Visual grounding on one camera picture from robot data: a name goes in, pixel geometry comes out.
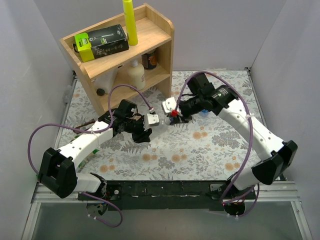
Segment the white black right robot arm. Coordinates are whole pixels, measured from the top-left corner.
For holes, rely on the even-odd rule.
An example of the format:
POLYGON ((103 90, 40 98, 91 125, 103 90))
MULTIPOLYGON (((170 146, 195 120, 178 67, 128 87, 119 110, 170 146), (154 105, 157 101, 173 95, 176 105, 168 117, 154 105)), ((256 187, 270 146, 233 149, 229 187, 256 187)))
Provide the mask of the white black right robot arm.
POLYGON ((293 140, 284 141, 273 134, 250 113, 244 98, 224 79, 219 87, 209 82, 208 71, 191 75, 183 87, 192 97, 182 100, 167 98, 161 106, 170 125, 188 123, 193 115, 207 110, 231 125, 248 142, 242 165, 212 196, 238 199, 245 190, 257 184, 271 185, 293 161, 298 146, 293 140))

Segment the blue white bottle cap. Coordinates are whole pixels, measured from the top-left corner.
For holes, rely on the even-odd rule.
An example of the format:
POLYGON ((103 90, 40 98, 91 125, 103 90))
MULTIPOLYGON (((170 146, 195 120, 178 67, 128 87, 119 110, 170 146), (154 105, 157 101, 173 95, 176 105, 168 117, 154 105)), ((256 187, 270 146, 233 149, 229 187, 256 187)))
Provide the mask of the blue white bottle cap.
POLYGON ((167 126, 170 126, 171 125, 171 120, 169 118, 165 118, 163 120, 163 122, 167 125, 167 126))

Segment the blue label water bottle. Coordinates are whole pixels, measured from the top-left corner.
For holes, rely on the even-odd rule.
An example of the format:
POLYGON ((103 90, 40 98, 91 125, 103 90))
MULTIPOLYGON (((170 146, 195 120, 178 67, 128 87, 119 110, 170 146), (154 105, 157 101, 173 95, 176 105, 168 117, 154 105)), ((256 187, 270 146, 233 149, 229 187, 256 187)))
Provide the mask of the blue label water bottle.
POLYGON ((206 109, 203 109, 201 112, 199 112, 199 115, 206 118, 209 115, 209 111, 206 109))

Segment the clear plastic cup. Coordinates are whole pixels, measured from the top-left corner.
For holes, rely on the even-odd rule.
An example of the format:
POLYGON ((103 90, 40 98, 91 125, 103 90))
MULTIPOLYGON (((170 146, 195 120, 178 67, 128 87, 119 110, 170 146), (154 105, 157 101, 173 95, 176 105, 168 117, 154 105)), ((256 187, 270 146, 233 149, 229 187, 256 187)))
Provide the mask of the clear plastic cup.
POLYGON ((151 127, 152 133, 157 135, 164 134, 169 128, 170 125, 167 124, 164 120, 161 120, 158 125, 151 127))

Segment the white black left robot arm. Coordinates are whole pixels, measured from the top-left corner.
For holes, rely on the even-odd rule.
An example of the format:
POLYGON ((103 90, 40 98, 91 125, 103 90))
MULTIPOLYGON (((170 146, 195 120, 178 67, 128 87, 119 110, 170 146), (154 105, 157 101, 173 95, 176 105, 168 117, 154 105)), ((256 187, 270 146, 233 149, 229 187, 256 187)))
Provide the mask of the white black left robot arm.
POLYGON ((117 108, 100 116, 87 133, 59 149, 48 148, 42 157, 38 181, 61 199, 78 191, 101 200, 107 195, 107 181, 96 173, 78 173, 77 168, 101 144, 123 132, 131 134, 135 143, 150 142, 151 127, 159 122, 154 109, 142 115, 135 103, 123 99, 117 108))

